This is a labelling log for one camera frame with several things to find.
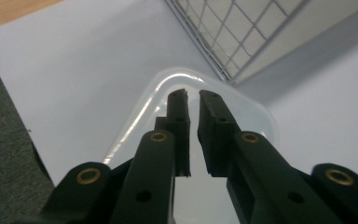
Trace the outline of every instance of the metal wire mesh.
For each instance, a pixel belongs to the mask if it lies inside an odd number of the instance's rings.
[[[167,0],[222,80],[260,54],[308,0]]]

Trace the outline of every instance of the wooden surface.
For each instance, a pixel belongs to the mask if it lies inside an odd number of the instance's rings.
[[[0,25],[58,2],[61,0],[0,0]]]

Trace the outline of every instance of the metal rack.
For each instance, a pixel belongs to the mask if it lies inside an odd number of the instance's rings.
[[[219,78],[234,83],[309,0],[167,0]]]

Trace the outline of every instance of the floor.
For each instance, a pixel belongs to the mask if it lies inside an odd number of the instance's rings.
[[[0,79],[0,224],[36,214],[53,185],[40,170],[32,142]]]

